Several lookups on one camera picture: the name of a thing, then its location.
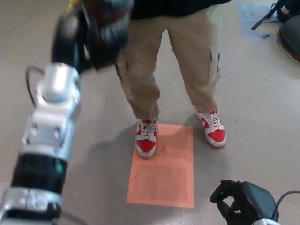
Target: khaki pants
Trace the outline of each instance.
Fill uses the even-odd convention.
[[[202,113],[217,108],[221,17],[220,6],[211,6],[184,18],[157,17],[130,22],[131,39],[116,69],[138,119],[154,119],[159,114],[160,91],[153,72],[165,30],[193,106]]]

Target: shoelace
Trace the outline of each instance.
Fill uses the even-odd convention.
[[[213,131],[223,130],[223,125],[221,124],[220,117],[217,113],[209,114],[208,123]]]
[[[155,119],[152,123],[147,123],[144,120],[140,120],[142,140],[145,140],[145,139],[150,140],[150,141],[153,140],[154,132],[157,129],[157,123],[158,123],[157,119]]]

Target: sneaker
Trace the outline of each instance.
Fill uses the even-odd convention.
[[[139,120],[136,132],[136,151],[143,158],[153,156],[158,134],[158,118],[154,120]]]
[[[226,143],[226,133],[218,111],[216,109],[210,113],[196,111],[195,114],[203,124],[206,140],[214,147],[223,147]]]

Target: cable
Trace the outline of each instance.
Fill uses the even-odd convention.
[[[275,206],[275,209],[273,211],[273,214],[272,214],[272,217],[271,217],[271,220],[274,220],[274,217],[276,215],[276,212],[278,211],[278,208],[279,208],[279,205],[281,203],[281,201],[289,194],[300,194],[300,191],[288,191],[286,192],[285,194],[283,194],[280,199],[278,200],[276,206]]]
[[[44,75],[45,72],[42,69],[35,67],[35,66],[31,66],[31,65],[27,66],[27,68],[25,70],[25,82],[26,82],[27,91],[28,91],[29,97],[31,99],[31,102],[35,107],[36,103],[35,103],[35,100],[34,100],[34,97],[33,97],[32,91],[31,91],[31,87],[30,87],[30,73],[32,71],[38,72],[41,75]]]

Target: orange paper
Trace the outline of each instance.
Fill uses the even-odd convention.
[[[159,124],[151,158],[134,149],[128,203],[194,208],[193,127]]]

